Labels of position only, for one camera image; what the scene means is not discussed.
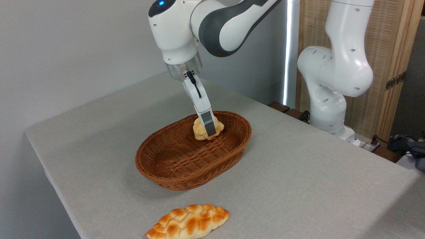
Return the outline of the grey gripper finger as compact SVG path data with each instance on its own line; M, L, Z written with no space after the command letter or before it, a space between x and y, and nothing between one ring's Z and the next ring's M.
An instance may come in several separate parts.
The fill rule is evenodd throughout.
M208 137L215 135L216 129L214 126L215 119L214 119L213 111L205 111L204 113L201 113L199 115L199 118L202 125L206 129L206 133Z

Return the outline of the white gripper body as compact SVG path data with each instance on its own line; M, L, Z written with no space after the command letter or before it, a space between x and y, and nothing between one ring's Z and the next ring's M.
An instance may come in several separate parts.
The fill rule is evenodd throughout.
M208 99L208 95L205 88L198 76L194 76L196 85L193 84L190 78L186 77L183 81L183 86L187 95L191 98L194 108L198 115L205 111L211 111L211 103Z

